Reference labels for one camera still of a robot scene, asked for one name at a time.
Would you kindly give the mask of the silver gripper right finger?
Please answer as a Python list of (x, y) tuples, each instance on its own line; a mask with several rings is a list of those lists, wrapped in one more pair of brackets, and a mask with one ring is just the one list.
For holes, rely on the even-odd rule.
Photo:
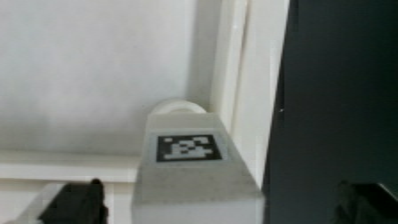
[(340, 182), (335, 224), (398, 224), (398, 194), (383, 183)]

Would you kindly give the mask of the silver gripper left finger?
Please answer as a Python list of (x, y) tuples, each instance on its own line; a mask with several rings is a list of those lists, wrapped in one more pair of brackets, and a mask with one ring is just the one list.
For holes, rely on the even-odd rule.
[(40, 215), (43, 224), (109, 224), (105, 186), (98, 179), (68, 183)]

